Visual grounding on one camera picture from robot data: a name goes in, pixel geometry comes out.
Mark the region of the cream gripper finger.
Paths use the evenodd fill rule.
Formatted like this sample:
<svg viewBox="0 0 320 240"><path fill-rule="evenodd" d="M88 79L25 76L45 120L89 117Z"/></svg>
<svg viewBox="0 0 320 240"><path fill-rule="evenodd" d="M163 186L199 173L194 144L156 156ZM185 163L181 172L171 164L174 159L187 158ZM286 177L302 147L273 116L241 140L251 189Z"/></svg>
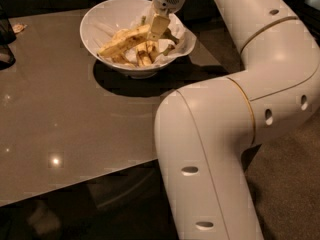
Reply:
<svg viewBox="0 0 320 240"><path fill-rule="evenodd" d="M146 23L150 26L147 39L158 40L168 28L170 18L167 14L160 14L154 11L149 11L146 17Z"/></svg>

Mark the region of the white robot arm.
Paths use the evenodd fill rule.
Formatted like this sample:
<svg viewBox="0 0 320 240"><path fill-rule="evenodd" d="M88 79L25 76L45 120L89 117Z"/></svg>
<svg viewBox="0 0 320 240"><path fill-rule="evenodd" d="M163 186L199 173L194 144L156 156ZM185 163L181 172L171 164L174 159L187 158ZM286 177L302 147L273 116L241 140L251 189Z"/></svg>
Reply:
<svg viewBox="0 0 320 240"><path fill-rule="evenodd" d="M320 51L282 0L214 0L244 68L173 91L155 146L180 240L263 240L242 153L319 107Z"/></svg>

